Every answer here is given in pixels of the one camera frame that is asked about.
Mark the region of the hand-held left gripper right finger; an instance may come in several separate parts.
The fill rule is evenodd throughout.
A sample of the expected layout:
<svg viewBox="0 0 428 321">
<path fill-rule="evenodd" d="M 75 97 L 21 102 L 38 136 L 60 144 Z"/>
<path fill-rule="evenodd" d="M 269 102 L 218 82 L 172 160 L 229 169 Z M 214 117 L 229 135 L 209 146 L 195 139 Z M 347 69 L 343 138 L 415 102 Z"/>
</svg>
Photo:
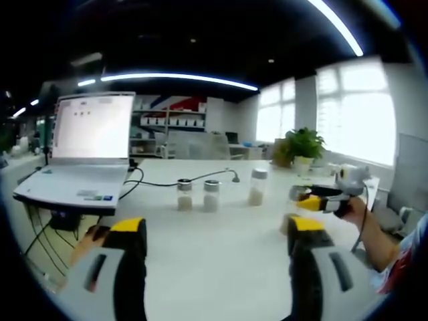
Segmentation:
<svg viewBox="0 0 428 321">
<path fill-rule="evenodd" d="M 323 224 L 288 217 L 290 320 L 367 320 L 385 296 L 358 256 L 334 245 Z"/>
</svg>

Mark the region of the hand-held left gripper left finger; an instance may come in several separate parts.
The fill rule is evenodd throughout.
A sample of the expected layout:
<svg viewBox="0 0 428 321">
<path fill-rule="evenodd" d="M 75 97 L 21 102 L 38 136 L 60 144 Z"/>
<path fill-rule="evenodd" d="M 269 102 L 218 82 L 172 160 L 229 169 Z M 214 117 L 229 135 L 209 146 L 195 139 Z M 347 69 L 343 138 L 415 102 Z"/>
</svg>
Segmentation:
<svg viewBox="0 0 428 321">
<path fill-rule="evenodd" d="M 70 269 L 58 304 L 72 320 L 146 320 L 145 219 L 117 222 L 100 239 Z"/>
</svg>

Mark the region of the person's right hand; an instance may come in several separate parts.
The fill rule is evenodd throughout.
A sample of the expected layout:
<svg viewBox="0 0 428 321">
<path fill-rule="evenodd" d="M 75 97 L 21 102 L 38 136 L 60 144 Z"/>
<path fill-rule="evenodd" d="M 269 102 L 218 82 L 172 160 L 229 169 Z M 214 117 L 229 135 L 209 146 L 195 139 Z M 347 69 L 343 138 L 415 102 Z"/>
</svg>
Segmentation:
<svg viewBox="0 0 428 321">
<path fill-rule="evenodd" d="M 343 216 L 343 219 L 360 228 L 362 225 L 365 213 L 366 213 L 366 203 L 359 197 L 351 197 L 348 200 L 348 205 L 347 205 L 345 214 Z"/>
</svg>

